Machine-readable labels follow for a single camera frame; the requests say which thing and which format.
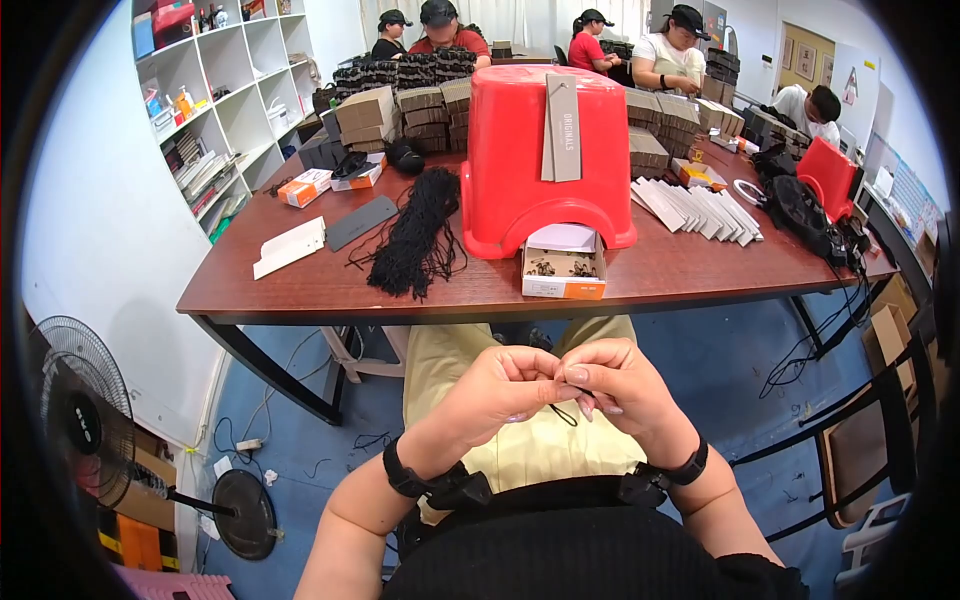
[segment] red plastic stool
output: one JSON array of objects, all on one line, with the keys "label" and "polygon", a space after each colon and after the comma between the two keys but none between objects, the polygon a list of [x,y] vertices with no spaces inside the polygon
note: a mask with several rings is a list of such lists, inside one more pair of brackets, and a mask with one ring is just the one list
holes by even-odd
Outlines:
[{"label": "red plastic stool", "polygon": [[832,223],[853,213],[849,195],[855,174],[856,165],[819,135],[797,163],[797,179],[813,188]]},{"label": "red plastic stool", "polygon": [[[540,180],[547,73],[577,76],[582,179]],[[636,241],[623,87],[561,66],[493,66],[473,75],[467,160],[460,170],[464,246],[509,258],[554,223],[595,229],[607,248]]]}]

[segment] white t-shirt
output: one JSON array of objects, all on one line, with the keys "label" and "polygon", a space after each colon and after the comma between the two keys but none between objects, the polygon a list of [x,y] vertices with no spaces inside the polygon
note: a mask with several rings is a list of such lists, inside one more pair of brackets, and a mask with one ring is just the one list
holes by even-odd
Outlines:
[{"label": "white t-shirt", "polygon": [[704,59],[703,52],[696,48],[677,50],[670,45],[670,41],[664,34],[647,34],[641,37],[640,42],[634,46],[634,57],[652,60],[654,64],[657,60],[668,60],[676,66],[678,71],[685,72],[690,79],[694,79],[695,74],[702,76],[707,71],[707,60]]},{"label": "white t-shirt", "polygon": [[804,110],[805,101],[806,90],[799,84],[795,84],[782,89],[780,93],[777,94],[777,98],[774,99],[774,104],[771,106],[776,108],[781,114],[785,114],[793,119],[797,124],[797,129],[801,132],[809,133],[810,137],[819,135],[827,142],[839,148],[840,130],[837,129],[836,123],[830,121],[826,125],[820,125],[819,123],[811,122],[806,118],[806,110]]}]

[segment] fan grille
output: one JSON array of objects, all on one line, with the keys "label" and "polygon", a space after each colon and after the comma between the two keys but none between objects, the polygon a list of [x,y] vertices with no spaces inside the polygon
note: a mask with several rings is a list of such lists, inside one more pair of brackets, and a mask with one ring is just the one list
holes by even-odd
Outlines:
[{"label": "fan grille", "polygon": [[71,479],[108,508],[130,486],[133,417],[116,362],[89,327],[51,317],[30,338],[39,416],[48,446]]}]

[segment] fan base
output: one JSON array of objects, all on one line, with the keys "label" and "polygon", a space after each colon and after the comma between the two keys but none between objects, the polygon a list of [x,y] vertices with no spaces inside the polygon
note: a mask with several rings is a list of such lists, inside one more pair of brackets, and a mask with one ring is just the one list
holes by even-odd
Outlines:
[{"label": "fan base", "polygon": [[266,488],[249,471],[234,468],[217,479],[213,504],[231,508],[236,516],[214,514],[220,538],[230,551],[248,561],[262,561],[274,551],[276,513]]}]

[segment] hand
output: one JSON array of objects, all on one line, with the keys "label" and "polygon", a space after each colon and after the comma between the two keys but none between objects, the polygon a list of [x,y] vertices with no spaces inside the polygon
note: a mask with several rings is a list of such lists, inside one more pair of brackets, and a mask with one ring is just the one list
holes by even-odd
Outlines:
[{"label": "hand", "polygon": [[580,390],[554,379],[559,364],[559,358],[537,348],[487,348],[421,423],[466,454],[489,442],[504,424],[580,396]]},{"label": "hand", "polygon": [[560,360],[554,379],[590,390],[595,398],[580,396],[581,410],[601,409],[614,427],[631,436],[658,430],[676,412],[657,369],[625,338],[574,348]]},{"label": "hand", "polygon": [[689,77],[674,77],[671,87],[678,87],[684,94],[695,94],[700,91],[700,85]]}]

